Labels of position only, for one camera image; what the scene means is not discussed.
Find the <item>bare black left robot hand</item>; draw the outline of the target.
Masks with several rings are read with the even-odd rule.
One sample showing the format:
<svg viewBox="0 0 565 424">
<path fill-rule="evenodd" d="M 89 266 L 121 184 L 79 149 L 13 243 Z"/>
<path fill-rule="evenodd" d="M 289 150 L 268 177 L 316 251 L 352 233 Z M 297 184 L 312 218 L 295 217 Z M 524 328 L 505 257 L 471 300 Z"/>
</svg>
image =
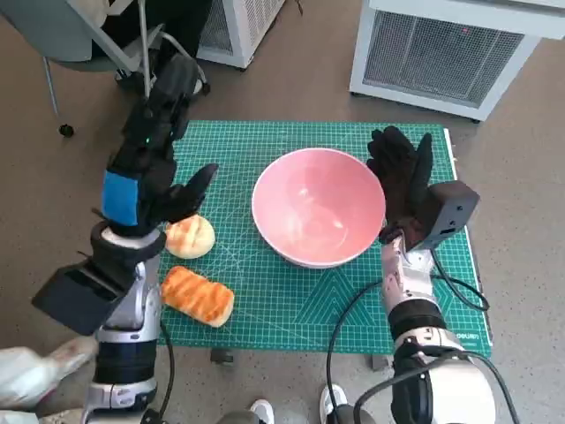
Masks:
<svg viewBox="0 0 565 424">
<path fill-rule="evenodd" d="M 110 158 L 102 185 L 102 215 L 121 237 L 141 238 L 161 223 L 194 216 L 205 199 L 217 164 L 205 165 L 183 185 L 173 183 L 173 142 L 188 126 L 197 76 L 196 63 L 176 54 L 124 125 L 124 142 Z"/>
</svg>

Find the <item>black knitted-glove right robot hand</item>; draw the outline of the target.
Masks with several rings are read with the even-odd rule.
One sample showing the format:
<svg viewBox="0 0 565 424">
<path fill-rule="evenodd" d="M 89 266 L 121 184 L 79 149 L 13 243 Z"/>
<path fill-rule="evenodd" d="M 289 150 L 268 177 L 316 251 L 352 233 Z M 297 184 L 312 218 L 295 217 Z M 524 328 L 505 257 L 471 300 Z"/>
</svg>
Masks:
<svg viewBox="0 0 565 424">
<path fill-rule="evenodd" d="M 367 144 L 367 167 L 380 181 L 386 202 L 386 226 L 380 242 L 388 244 L 402 236 L 410 251 L 426 238 L 417 209 L 426 197 L 433 168 L 433 138 L 427 133 L 415 147 L 395 126 L 373 130 Z"/>
</svg>

